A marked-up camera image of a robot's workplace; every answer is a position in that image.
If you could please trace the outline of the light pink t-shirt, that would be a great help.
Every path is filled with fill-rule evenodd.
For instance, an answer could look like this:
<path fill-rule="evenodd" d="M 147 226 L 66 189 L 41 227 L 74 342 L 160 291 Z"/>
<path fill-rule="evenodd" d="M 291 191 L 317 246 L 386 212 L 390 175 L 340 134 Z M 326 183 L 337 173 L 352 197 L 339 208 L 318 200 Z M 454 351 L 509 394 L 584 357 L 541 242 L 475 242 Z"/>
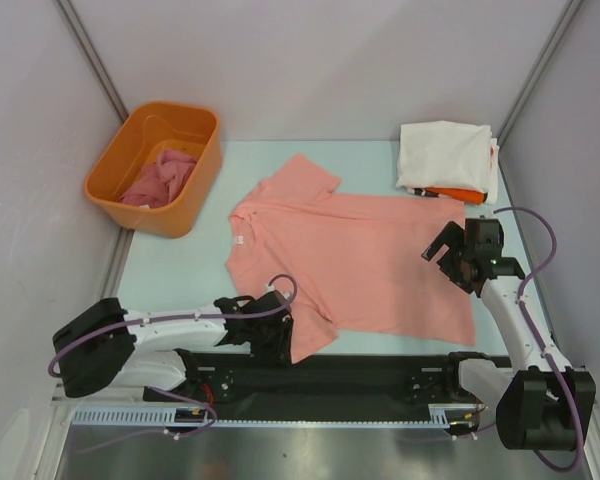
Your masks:
<path fill-rule="evenodd" d="M 229 217 L 227 261 L 242 294 L 274 276 L 298 286 L 291 359 L 300 362 L 341 330 L 476 341 L 469 297 L 422 255 L 464 207 L 448 199 L 339 191 L 340 180 L 303 155 L 265 178 Z"/>

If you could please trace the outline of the dark pink t-shirt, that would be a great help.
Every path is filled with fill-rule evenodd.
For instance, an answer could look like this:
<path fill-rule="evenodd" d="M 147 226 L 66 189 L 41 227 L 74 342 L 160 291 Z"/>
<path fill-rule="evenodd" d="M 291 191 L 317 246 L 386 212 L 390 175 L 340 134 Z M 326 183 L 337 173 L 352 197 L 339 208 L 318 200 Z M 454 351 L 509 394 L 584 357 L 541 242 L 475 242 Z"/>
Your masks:
<path fill-rule="evenodd" d="M 139 208 L 161 208 L 181 193 L 198 159 L 187 153 L 166 149 L 154 163 L 141 169 L 139 178 L 119 197 L 118 202 Z"/>

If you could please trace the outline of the orange plastic basket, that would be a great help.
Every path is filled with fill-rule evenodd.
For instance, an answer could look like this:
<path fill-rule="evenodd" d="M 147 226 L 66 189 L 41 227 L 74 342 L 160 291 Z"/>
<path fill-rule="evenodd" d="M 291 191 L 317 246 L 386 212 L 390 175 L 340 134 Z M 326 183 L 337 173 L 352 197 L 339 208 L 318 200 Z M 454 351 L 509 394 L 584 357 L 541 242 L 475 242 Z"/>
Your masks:
<path fill-rule="evenodd" d="M 84 183 L 86 197 L 119 226 L 168 238 L 188 234 L 223 163 L 219 117 L 212 110 L 154 101 L 141 105 L 124 122 Z M 121 195 L 155 163 L 164 150 L 197 159 L 180 194 L 160 208 L 125 205 Z"/>

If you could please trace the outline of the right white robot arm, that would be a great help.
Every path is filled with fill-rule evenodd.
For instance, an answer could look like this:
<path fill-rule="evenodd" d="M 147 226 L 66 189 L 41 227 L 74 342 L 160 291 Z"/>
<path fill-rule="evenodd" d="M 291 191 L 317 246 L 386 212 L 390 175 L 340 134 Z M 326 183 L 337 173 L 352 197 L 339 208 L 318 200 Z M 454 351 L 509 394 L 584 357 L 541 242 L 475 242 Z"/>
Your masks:
<path fill-rule="evenodd" d="M 583 448 L 596 385 L 560 352 L 547 327 L 531 317 L 527 277 L 503 256 L 504 231 L 496 219 L 448 222 L 422 256 L 435 261 L 455 286 L 475 295 L 495 320 L 511 363 L 505 373 L 476 352 L 455 352 L 441 376 L 453 401 L 470 395 L 495 413 L 496 429 L 510 450 L 577 451 Z"/>

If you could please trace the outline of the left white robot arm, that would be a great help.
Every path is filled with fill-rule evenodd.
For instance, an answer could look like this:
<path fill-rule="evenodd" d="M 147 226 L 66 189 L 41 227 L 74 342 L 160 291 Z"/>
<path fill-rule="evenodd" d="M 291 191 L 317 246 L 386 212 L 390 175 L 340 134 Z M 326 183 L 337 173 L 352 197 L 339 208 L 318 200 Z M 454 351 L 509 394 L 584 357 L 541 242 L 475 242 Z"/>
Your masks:
<path fill-rule="evenodd" d="M 292 329 L 289 303 L 277 291 L 155 314 L 126 310 L 118 299 L 105 298 L 54 334 L 48 372 L 69 398 L 140 387 L 148 402 L 175 396 L 203 400 L 211 387 L 197 363 L 198 351 L 246 345 L 257 361 L 287 365 Z"/>

